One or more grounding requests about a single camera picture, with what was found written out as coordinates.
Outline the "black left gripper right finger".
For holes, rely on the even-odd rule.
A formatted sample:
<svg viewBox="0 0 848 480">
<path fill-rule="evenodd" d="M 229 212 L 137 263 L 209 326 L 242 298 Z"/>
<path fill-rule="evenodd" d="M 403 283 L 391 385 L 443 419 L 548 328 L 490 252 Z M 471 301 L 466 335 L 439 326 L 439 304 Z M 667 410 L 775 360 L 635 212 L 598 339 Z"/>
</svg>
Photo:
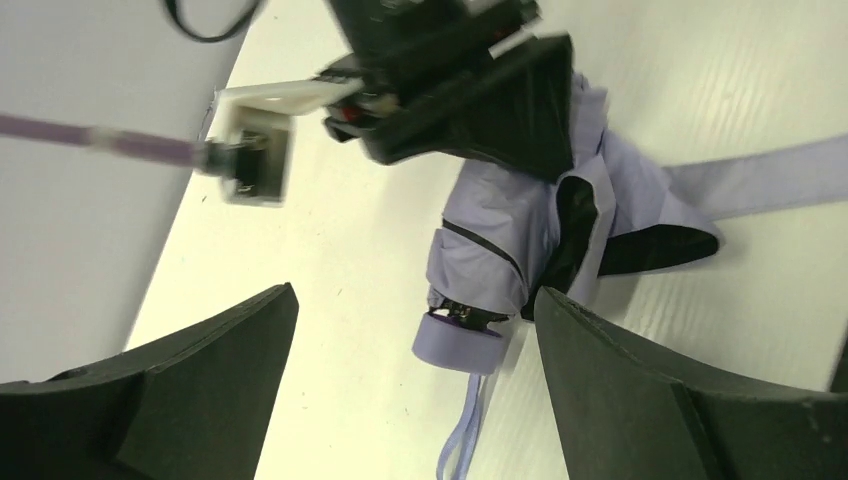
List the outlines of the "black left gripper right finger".
<svg viewBox="0 0 848 480">
<path fill-rule="evenodd" d="M 552 289 L 541 360 L 573 479 L 843 479 L 847 397 L 725 371 Z"/>
</svg>

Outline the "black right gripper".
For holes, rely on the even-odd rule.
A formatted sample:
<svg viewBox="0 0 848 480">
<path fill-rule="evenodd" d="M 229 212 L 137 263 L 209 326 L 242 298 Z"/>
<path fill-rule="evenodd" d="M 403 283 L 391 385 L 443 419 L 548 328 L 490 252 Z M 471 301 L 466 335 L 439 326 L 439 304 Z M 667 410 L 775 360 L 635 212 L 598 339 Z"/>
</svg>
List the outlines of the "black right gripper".
<svg viewBox="0 0 848 480">
<path fill-rule="evenodd" d="M 573 165 L 573 44 L 531 36 L 493 55 L 536 20 L 534 1 L 333 1 L 350 53 L 321 73 L 355 89 L 327 105 L 328 134 L 358 139 L 383 165 L 441 152 L 555 182 Z"/>
</svg>

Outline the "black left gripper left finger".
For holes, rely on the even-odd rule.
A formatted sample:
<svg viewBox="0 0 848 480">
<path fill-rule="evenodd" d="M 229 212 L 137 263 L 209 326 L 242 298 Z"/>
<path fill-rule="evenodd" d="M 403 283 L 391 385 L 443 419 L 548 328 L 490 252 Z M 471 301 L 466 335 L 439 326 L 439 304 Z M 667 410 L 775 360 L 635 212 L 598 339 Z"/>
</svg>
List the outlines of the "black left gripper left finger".
<svg viewBox="0 0 848 480">
<path fill-rule="evenodd" d="M 299 304 L 276 285 L 42 382 L 1 387 L 5 479 L 251 479 Z"/>
</svg>

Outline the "lavender folding umbrella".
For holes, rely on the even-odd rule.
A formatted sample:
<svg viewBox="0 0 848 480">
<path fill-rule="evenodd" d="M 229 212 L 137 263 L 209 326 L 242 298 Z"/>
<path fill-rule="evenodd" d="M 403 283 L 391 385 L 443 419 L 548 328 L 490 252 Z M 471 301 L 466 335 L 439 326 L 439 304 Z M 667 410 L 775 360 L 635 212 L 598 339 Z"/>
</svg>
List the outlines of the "lavender folding umbrella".
<svg viewBox="0 0 848 480">
<path fill-rule="evenodd" d="M 587 302 L 598 280 L 697 264 L 723 244 L 719 219 L 847 196 L 847 138 L 662 167 L 612 131 L 607 92 L 574 74 L 571 153 L 544 181 L 468 159 L 429 251 L 428 310 L 413 343 L 431 365 L 469 376 L 461 417 L 439 456 L 440 479 L 463 479 L 482 422 L 483 386 L 506 340 L 495 322 L 531 318 L 552 287 Z"/>
</svg>

